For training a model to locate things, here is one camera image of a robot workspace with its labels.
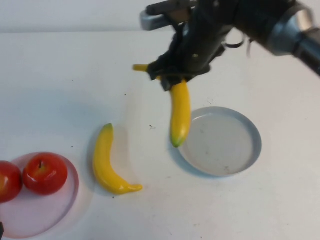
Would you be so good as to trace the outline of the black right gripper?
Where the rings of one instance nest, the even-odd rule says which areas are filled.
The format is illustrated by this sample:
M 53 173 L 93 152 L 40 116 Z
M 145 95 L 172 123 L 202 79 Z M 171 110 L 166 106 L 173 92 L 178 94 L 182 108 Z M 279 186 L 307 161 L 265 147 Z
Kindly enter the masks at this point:
M 165 92 L 210 71 L 210 63 L 225 51 L 225 25 L 222 23 L 187 22 L 173 24 L 175 35 L 168 51 L 147 66 L 151 81 L 161 79 Z

